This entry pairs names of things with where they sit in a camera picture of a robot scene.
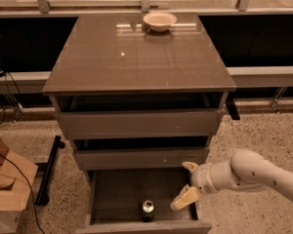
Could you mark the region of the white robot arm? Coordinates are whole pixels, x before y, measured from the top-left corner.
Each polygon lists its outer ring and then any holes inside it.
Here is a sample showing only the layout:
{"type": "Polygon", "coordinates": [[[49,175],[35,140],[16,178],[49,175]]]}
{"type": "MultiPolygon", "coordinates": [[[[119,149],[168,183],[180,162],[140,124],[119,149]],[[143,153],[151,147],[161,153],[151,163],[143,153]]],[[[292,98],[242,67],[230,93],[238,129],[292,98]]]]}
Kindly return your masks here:
{"type": "Polygon", "coordinates": [[[179,211],[199,200],[202,194],[221,190],[256,192],[267,187],[293,202],[293,173],[251,150],[238,149],[224,162],[198,165],[184,162],[191,185],[185,185],[170,208],[179,211]]]}

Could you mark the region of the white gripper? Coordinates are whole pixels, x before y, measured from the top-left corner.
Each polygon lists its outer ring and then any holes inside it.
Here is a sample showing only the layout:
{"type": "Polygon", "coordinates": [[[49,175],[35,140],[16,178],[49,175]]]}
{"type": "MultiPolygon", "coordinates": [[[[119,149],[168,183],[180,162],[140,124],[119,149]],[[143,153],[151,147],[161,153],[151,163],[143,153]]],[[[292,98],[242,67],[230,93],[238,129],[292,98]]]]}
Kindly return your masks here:
{"type": "Polygon", "coordinates": [[[181,190],[180,194],[170,204],[172,211],[179,211],[196,202],[201,193],[214,194],[218,192],[211,177],[211,163],[197,165],[193,162],[183,162],[182,165],[191,173],[191,184],[193,186],[186,185],[181,190]]]}

